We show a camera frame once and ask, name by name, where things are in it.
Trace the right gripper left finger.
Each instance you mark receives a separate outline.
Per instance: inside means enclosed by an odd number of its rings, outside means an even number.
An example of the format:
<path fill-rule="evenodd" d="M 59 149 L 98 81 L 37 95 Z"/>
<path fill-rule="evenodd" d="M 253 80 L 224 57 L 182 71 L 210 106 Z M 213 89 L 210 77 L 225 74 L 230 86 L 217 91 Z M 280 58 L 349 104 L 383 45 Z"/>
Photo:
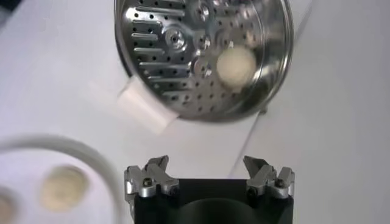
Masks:
<path fill-rule="evenodd" d="M 169 176 L 166 168 L 169 156 L 151 158 L 141 169 L 129 166 L 124 171 L 125 200 L 133 202 L 136 196 L 151 198 L 157 195 L 158 189 L 164 195 L 175 197 L 179 194 L 179 180 Z"/>

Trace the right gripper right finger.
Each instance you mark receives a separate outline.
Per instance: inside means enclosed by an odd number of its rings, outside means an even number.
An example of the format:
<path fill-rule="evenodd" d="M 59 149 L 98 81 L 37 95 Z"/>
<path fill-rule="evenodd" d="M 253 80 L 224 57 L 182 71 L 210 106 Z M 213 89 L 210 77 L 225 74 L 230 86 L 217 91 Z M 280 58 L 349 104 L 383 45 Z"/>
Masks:
<path fill-rule="evenodd" d="M 276 199 L 294 196 L 295 173 L 290 167 L 277 170 L 264 159 L 244 156 L 244 165 L 250 178 L 246 181 L 247 194 L 257 198 L 270 195 Z"/>

